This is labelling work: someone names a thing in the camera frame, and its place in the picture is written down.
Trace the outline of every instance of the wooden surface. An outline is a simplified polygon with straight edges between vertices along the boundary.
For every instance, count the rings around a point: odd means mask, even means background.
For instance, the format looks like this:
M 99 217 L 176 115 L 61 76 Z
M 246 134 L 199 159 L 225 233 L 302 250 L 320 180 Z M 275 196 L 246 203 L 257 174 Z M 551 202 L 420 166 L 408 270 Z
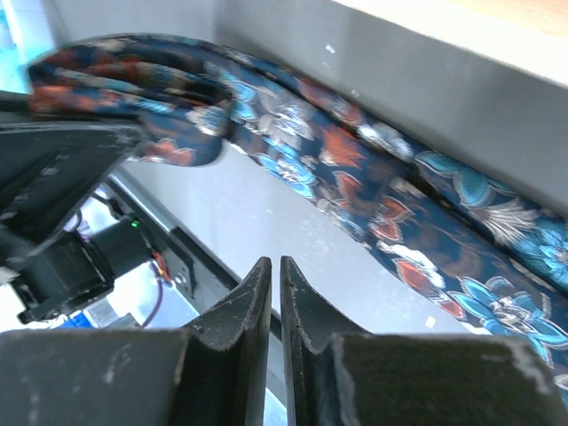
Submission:
M 568 0 L 334 0 L 568 85 Z

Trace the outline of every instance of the wooden board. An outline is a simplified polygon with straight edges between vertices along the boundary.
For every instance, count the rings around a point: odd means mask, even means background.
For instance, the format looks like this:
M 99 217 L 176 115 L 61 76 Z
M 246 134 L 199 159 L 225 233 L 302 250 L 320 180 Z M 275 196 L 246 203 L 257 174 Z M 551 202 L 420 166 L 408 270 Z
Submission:
M 568 0 L 333 0 L 568 85 Z

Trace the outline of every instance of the black cylinder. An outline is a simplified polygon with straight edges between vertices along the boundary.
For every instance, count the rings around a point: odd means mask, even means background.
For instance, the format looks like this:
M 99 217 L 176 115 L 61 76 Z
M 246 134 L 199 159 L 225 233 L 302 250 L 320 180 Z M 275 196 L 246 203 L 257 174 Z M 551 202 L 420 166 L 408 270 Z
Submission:
M 90 245 L 98 252 L 100 260 L 106 264 L 114 279 L 152 257 L 142 224 L 128 217 L 95 233 Z

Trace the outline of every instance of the navy blue floral cloth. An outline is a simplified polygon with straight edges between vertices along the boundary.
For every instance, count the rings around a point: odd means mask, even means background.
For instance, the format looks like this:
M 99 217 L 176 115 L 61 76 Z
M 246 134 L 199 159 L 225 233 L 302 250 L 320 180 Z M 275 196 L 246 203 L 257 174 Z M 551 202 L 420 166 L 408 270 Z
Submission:
M 560 216 L 307 77 L 213 43 L 99 37 L 29 76 L 37 113 L 139 120 L 153 139 L 141 161 L 208 164 L 230 140 L 464 327 L 528 340 L 568 404 Z

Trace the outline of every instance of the floral fabric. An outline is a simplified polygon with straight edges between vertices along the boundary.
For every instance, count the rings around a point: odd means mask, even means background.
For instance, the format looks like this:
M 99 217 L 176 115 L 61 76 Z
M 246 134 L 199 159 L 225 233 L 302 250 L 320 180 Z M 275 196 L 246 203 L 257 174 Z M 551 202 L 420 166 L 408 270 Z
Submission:
M 229 139 L 465 327 L 528 340 L 568 403 L 561 217 L 309 78 L 212 43 L 100 37 L 29 76 L 37 113 L 139 120 L 152 138 L 142 161 L 208 164 Z

